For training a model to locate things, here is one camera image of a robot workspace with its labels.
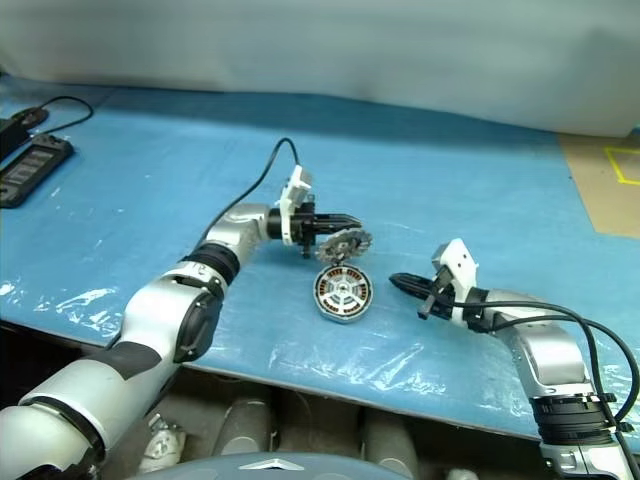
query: black device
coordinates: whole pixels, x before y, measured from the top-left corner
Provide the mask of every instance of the black device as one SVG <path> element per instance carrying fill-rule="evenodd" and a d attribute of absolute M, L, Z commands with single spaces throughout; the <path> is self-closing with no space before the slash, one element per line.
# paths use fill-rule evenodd
<path fill-rule="evenodd" d="M 73 153 L 71 143 L 53 135 L 33 137 L 31 145 L 0 172 L 0 207 L 15 208 Z"/>
<path fill-rule="evenodd" d="M 20 118 L 0 118 L 0 160 L 29 139 Z"/>

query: yellow tape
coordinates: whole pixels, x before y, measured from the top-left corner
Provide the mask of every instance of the yellow tape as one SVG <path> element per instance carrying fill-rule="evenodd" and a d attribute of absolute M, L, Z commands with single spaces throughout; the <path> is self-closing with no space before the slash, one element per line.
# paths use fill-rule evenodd
<path fill-rule="evenodd" d="M 613 170 L 616 172 L 616 176 L 618 177 L 618 183 L 622 183 L 624 185 L 638 185 L 640 186 L 640 180 L 631 180 L 624 176 L 624 172 L 618 165 L 616 161 L 615 154 L 616 153 L 626 153 L 631 155 L 640 155 L 640 150 L 633 150 L 630 148 L 615 148 L 615 147 L 606 147 L 604 149 L 607 154 L 607 158 L 609 159 L 609 163 L 613 167 Z"/>

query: white wall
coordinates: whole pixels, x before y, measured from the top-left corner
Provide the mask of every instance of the white wall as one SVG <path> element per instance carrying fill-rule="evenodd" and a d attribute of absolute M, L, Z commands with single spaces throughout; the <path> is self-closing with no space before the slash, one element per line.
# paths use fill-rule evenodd
<path fill-rule="evenodd" d="M 640 1 L 2 0 L 0 65 L 622 136 L 640 121 Z"/>

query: cable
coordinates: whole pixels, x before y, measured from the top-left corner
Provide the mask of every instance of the cable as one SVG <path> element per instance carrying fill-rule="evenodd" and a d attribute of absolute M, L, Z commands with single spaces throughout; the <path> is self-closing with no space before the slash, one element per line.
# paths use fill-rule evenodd
<path fill-rule="evenodd" d="M 593 376 L 593 383 L 594 383 L 594 388 L 596 390 L 596 395 L 601 399 L 602 401 L 602 409 L 603 412 L 605 414 L 605 417 L 607 418 L 607 422 L 609 422 L 609 424 L 612 427 L 615 427 L 615 431 L 614 431 L 614 435 L 616 437 L 616 439 L 618 440 L 618 443 L 620 444 L 620 448 L 622 449 L 622 452 L 627 460 L 627 463 L 629 464 L 629 468 L 631 469 L 632 475 L 634 477 L 635 480 L 640 480 L 640 467 L 638 467 L 638 464 L 633 456 L 633 453 L 631 452 L 631 449 L 629 448 L 629 445 L 627 444 L 627 441 L 624 437 L 624 435 L 622 435 L 622 432 L 620 431 L 620 420 L 622 420 L 624 418 L 624 416 L 629 412 L 629 410 L 631 409 L 631 407 L 633 406 L 633 404 L 636 401 L 637 395 L 638 395 L 638 389 L 640 388 L 640 375 L 638 374 L 638 367 L 637 364 L 635 362 L 635 359 L 633 358 L 633 355 L 631 354 L 631 351 L 629 350 L 629 347 L 625 344 L 626 348 L 623 348 L 622 351 L 625 355 L 625 357 L 627 357 L 627 360 L 629 361 L 629 364 L 631 366 L 631 364 L 635 364 L 635 369 L 633 367 L 631 367 L 631 374 L 632 374 L 632 378 L 631 378 L 631 389 L 629 392 L 629 395 L 627 396 L 627 399 L 625 400 L 623 407 L 620 409 L 620 411 L 618 412 L 618 414 L 616 416 L 613 415 L 613 413 L 611 412 L 611 408 L 609 407 L 609 404 L 604 401 L 605 398 L 605 393 L 604 393 L 604 388 L 602 385 L 602 378 L 600 377 L 600 365 L 598 363 L 598 351 L 597 351 L 597 345 L 595 342 L 595 338 L 593 337 L 593 333 L 590 330 L 590 326 L 593 326 L 594 328 L 597 328 L 598 330 L 604 332 L 605 334 L 609 335 L 610 333 L 613 334 L 613 332 L 611 330 L 609 330 L 608 328 L 604 327 L 601 324 L 598 324 L 597 322 L 594 322 L 593 320 L 586 320 L 583 317 L 581 317 L 579 314 L 577 314 L 576 312 L 574 312 L 573 310 L 570 310 L 568 308 L 562 307 L 560 305 L 554 305 L 551 303 L 544 303 L 544 302 L 535 302 L 535 301 L 495 301 L 495 302 L 455 302 L 455 301 L 451 301 L 449 300 L 447 297 L 443 296 L 443 295 L 439 295 L 436 293 L 431 292 L 431 295 L 433 295 L 436 300 L 440 303 L 444 303 L 445 305 L 448 305 L 450 307 L 461 307 L 461 308 L 487 308 L 487 307 L 522 307 L 522 308 L 537 308 L 537 309 L 544 309 L 544 310 L 551 310 L 551 311 L 556 311 L 559 313 L 563 313 L 565 316 L 556 316 L 556 315 L 543 315 L 543 316 L 538 316 L 538 317 L 527 317 L 527 318 L 522 318 L 522 319 L 516 319 L 516 320 L 512 320 L 509 321 L 507 323 L 504 324 L 504 326 L 499 326 L 499 327 L 494 327 L 493 330 L 497 331 L 500 330 L 502 328 L 507 328 L 507 327 L 513 327 L 517 324 L 522 324 L 522 323 L 530 323 L 530 322 L 535 322 L 535 321 L 540 321 L 540 320 L 544 320 L 545 317 L 548 317 L 549 320 L 563 320 L 563 321 L 573 321 L 575 323 L 578 323 L 580 325 L 580 327 L 582 328 L 585 337 L 587 339 L 587 346 L 589 349 L 589 358 L 590 358 L 590 363 L 591 363 L 591 370 L 592 370 L 592 376 Z M 611 335 L 609 335 L 618 345 L 622 345 L 624 344 L 624 342 L 622 341 L 622 339 L 620 337 L 618 337 L 617 335 L 613 334 L 615 336 L 615 338 Z"/>
<path fill-rule="evenodd" d="M 238 203 L 240 203 L 242 200 L 248 197 L 256 188 L 260 186 L 262 181 L 265 179 L 265 177 L 269 173 L 269 170 L 271 170 L 271 167 L 273 166 L 273 162 L 275 162 L 276 158 L 278 157 L 278 152 L 280 151 L 280 147 L 282 147 L 282 145 L 285 143 L 288 144 L 289 147 L 291 148 L 291 153 L 293 154 L 293 161 L 295 162 L 295 164 L 300 165 L 300 159 L 298 158 L 298 151 L 296 150 L 296 146 L 293 143 L 293 140 L 291 140 L 288 137 L 282 137 L 280 140 L 278 140 L 278 143 L 276 143 L 275 146 L 273 147 L 273 150 L 271 151 L 271 155 L 269 155 L 269 159 L 267 160 L 264 170 L 262 170 L 262 173 L 260 174 L 258 179 L 253 183 L 253 185 L 247 188 L 244 191 L 244 193 L 239 195 L 229 205 L 224 207 L 220 211 L 220 213 L 218 213 L 218 215 L 216 215 L 216 217 L 213 220 L 211 220 L 211 222 L 209 222 L 209 225 L 207 225 L 207 228 L 205 228 L 204 232 L 200 236 L 198 243 L 196 243 L 196 247 L 198 247 L 198 245 L 200 245 L 202 242 L 205 241 L 205 239 L 207 238 L 207 234 L 209 233 L 209 230 L 211 230 L 211 228 L 216 223 L 218 223 L 218 220 L 220 220 L 225 213 L 227 213 L 229 210 L 235 207 Z"/>
<path fill-rule="evenodd" d="M 44 107 L 46 107 L 47 105 L 50 105 L 50 104 L 52 104 L 52 103 L 54 103 L 54 102 L 58 102 L 58 101 L 60 101 L 60 100 L 73 100 L 74 102 L 81 103 L 82 105 L 84 105 L 85 107 L 87 107 L 87 114 L 86 114 L 84 117 L 79 118 L 78 120 L 74 120 L 74 121 L 72 121 L 72 122 L 64 123 L 64 124 L 62 124 L 62 125 L 58 125 L 57 127 L 50 128 L 50 129 L 45 130 L 45 131 L 43 131 L 43 132 L 39 132 L 39 133 L 38 133 L 39 135 L 43 135 L 43 134 L 46 134 L 46 133 L 53 133 L 53 132 L 57 132 L 58 130 L 62 130 L 63 128 L 67 128 L 67 127 L 71 127 L 71 126 L 73 126 L 73 125 L 77 125 L 77 124 L 82 123 L 82 122 L 84 122 L 84 121 L 86 121 L 86 120 L 89 120 L 91 117 L 93 117 L 93 113 L 94 113 L 94 111 L 93 111 L 93 107 L 92 107 L 91 105 L 89 105 L 89 103 L 85 102 L 85 101 L 84 101 L 84 100 L 82 100 L 81 98 L 78 98 L 78 97 L 72 97 L 72 96 L 70 96 L 70 95 L 60 95 L 60 96 L 58 96 L 58 97 L 53 97 L 52 99 L 47 100 L 47 101 L 46 101 L 46 102 L 44 102 L 43 104 L 38 105 L 37 107 L 35 107 L 35 109 L 44 108 Z"/>

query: table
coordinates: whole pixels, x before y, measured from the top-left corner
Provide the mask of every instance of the table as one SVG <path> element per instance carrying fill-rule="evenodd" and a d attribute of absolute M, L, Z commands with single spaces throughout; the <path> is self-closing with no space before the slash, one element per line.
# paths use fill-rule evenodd
<path fill-rule="evenodd" d="M 322 268 L 292 247 L 259 249 L 229 291 L 211 349 L 192 366 L 465 426 L 535 436 L 509 352 L 494 338 L 420 321 L 391 273 L 430 276 L 435 248 L 462 237 L 479 285 L 528 292 L 619 332 L 640 353 L 640 242 L 594 232 L 556 138 L 456 115 L 313 95 L 47 85 L 0 79 L 3 115 L 56 94 L 96 115 L 64 132 L 70 158 L 16 210 L 2 211 L 6 321 L 103 345 L 132 294 L 189 252 L 210 219 L 291 136 L 317 208 L 374 235 L 355 264 L 374 282 L 357 323 L 324 319 Z M 80 107 L 59 104 L 50 120 Z M 273 202 L 283 155 L 252 195 Z M 585 342 L 577 330 L 570 328 Z M 623 357 L 599 338 L 619 397 Z M 640 408 L 629 417 L 640 423 Z M 640 435 L 630 435 L 640 450 Z"/>

